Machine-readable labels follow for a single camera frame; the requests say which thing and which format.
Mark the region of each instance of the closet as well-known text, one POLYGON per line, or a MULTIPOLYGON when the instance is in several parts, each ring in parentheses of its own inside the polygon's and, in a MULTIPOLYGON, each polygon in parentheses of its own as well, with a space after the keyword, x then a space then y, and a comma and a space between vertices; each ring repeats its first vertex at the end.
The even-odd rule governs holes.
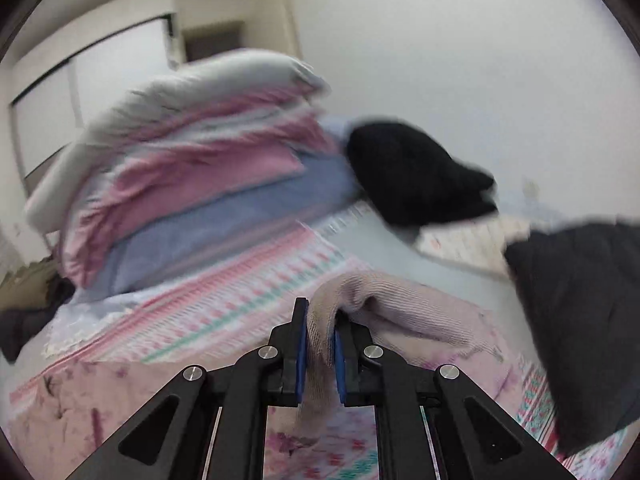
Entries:
POLYGON ((27 88, 13 102, 21 177, 45 164, 127 90, 171 72, 169 42, 168 20, 151 20, 89 46, 27 88))

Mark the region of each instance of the white wall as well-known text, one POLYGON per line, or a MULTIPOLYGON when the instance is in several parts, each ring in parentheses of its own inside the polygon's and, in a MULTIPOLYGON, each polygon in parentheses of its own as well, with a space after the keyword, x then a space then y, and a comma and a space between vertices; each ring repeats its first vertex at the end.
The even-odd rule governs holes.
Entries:
POLYGON ((601 0, 292 0, 347 116, 418 124, 501 190, 640 215, 640 58, 601 0))
POLYGON ((211 23, 244 20, 255 0, 177 0, 180 28, 199 28, 211 23))
POLYGON ((257 0, 242 27, 242 45, 302 57, 288 0, 257 0))
POLYGON ((25 262, 40 260, 48 251, 42 238, 24 221, 26 199, 12 145, 8 108, 10 90, 8 63, 0 62, 0 226, 25 262))

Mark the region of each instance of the metal screw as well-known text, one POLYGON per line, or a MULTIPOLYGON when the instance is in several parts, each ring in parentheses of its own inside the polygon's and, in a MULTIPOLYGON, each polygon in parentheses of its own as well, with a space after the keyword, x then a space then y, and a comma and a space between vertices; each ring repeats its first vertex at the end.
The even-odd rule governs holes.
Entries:
POLYGON ((460 370, 455 365, 442 365, 440 367, 440 375, 445 379, 455 379, 460 375, 460 370))
POLYGON ((378 345, 369 345, 364 349, 364 355, 369 359, 377 359, 382 357, 383 351, 378 345))
POLYGON ((263 346, 258 350, 258 355, 263 359, 273 359, 278 355, 278 349, 275 346, 263 346))
POLYGON ((182 376, 188 381, 197 381, 202 377, 202 368, 199 366, 190 366, 182 373, 182 376))

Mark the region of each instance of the bed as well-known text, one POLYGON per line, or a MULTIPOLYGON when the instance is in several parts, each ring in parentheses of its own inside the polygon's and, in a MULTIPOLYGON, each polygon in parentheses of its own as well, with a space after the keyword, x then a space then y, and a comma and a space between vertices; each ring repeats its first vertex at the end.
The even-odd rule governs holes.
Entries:
MULTIPOLYGON (((335 118, 321 118, 320 125, 338 146, 350 126, 335 118)), ((92 285, 83 287, 60 308, 47 329, 25 346, 17 365, 2 364, 2 426, 8 428, 10 419, 32 405, 42 393, 45 377, 60 374, 77 362, 142 362, 175 368, 197 355, 209 367, 232 364, 264 341, 271 327, 289 320, 296 296, 311 296, 319 284, 342 272, 373 268, 434 286, 489 311, 509 345, 520 354, 524 394, 514 413, 516 420, 577 478, 610 478, 636 440, 640 424, 575 456, 560 456, 553 401, 513 284, 418 254, 412 247, 416 233, 390 229, 366 202, 358 201, 358 193, 346 180, 335 181, 332 192, 326 185, 301 188, 300 182, 310 185, 329 180, 329 173, 348 175, 342 162, 329 167, 324 156, 300 155, 306 168, 303 176, 268 184, 282 197, 283 209, 270 209, 272 193, 260 202, 270 206, 260 211, 273 214, 255 217, 254 211, 253 223, 233 201, 243 192, 258 200, 258 193, 268 186, 216 197, 218 208, 198 209, 198 215, 166 212, 146 235, 140 233, 147 228, 140 231, 136 225, 132 233, 122 236, 100 262, 99 267, 108 272, 98 270, 92 285), (322 170, 327 173, 315 164, 329 168, 322 170), (291 197, 296 197, 296 206, 287 209, 289 205, 283 204, 289 204, 291 197), (220 211, 230 217, 228 230, 220 228, 214 235, 207 230, 206 237, 198 238, 203 223, 225 225, 220 211), (238 223, 243 226, 241 232, 230 234, 232 224, 238 223), (150 256, 153 240, 167 241, 184 232, 190 232, 191 242, 173 244, 179 250, 169 263, 161 261, 159 254, 150 256), (158 238, 159 233, 166 238, 158 238), (159 263, 138 272, 144 266, 136 258, 143 252, 144 262, 159 263)), ((51 211, 54 205, 46 207, 51 211)), ((503 209, 530 216, 544 214, 507 199, 502 200, 503 209)), ((42 227, 52 230, 56 225, 42 227)), ((84 280, 88 274, 79 276, 84 280)), ((371 410, 356 410, 349 416, 337 413, 328 425, 338 427, 337 434, 295 453, 292 460, 276 452, 277 443, 267 445, 265 478, 333 478, 335 474, 377 478, 371 410), (337 459, 336 450, 345 448, 346 442, 350 443, 348 452, 337 459)), ((20 442, 17 449, 24 453, 20 442)), ((36 480, 45 474, 33 459, 22 458, 36 480)))

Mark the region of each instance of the black garment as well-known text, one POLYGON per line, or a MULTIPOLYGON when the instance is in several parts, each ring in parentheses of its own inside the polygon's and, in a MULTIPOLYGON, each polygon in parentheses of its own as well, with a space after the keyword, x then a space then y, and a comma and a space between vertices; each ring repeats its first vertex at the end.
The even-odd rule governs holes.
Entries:
POLYGON ((10 308, 0 312, 0 350, 7 361, 15 363, 22 347, 38 335, 53 319, 60 305, 68 301, 76 288, 57 273, 47 285, 47 306, 40 310, 10 308))
POLYGON ((426 133, 375 122, 351 133, 347 156, 360 185, 391 225, 423 226, 495 211, 484 196, 494 178, 453 160, 426 133))
POLYGON ((586 224, 509 245, 573 454, 640 418, 640 227, 586 224))

